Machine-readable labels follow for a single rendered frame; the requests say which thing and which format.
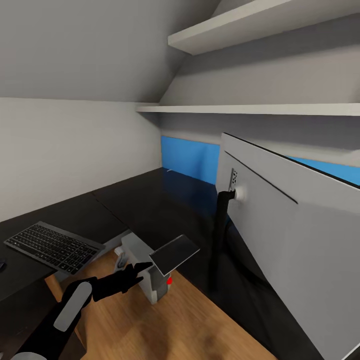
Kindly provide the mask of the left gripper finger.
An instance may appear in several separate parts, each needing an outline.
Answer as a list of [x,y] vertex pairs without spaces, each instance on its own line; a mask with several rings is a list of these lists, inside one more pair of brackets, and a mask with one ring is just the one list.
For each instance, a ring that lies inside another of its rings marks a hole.
[[152,262],[136,263],[135,266],[134,266],[135,275],[138,276],[138,273],[140,273],[141,271],[151,267],[152,265],[153,265]]
[[144,279],[143,276],[137,277],[137,278],[133,281],[131,287],[133,287],[134,285],[138,284],[138,283],[139,283],[140,281],[142,281],[143,279]]

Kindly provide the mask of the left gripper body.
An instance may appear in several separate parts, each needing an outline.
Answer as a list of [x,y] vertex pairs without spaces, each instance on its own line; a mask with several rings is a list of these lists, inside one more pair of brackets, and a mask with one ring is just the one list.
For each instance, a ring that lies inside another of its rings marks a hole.
[[127,293],[132,283],[138,276],[135,275],[133,264],[127,264],[125,270],[108,275],[110,282],[110,294],[115,295],[119,292]]

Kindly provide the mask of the notebook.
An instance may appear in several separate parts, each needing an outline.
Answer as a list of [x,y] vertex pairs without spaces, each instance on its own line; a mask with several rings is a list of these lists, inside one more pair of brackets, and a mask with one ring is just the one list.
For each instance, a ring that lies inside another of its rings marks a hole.
[[149,257],[165,277],[199,250],[196,244],[182,234],[150,254]]

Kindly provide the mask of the monitor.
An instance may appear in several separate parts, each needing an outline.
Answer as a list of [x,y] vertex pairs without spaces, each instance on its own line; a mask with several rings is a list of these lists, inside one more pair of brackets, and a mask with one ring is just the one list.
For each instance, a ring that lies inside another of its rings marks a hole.
[[[355,357],[360,185],[222,132],[215,187],[211,250],[229,251],[277,293],[324,360]],[[227,239],[232,222],[268,282],[234,254]]]

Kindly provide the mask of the keyboard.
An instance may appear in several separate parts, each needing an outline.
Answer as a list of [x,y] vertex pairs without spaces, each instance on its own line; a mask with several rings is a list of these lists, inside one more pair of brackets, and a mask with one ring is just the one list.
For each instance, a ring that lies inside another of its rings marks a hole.
[[104,244],[42,221],[4,243],[73,278],[106,249]]

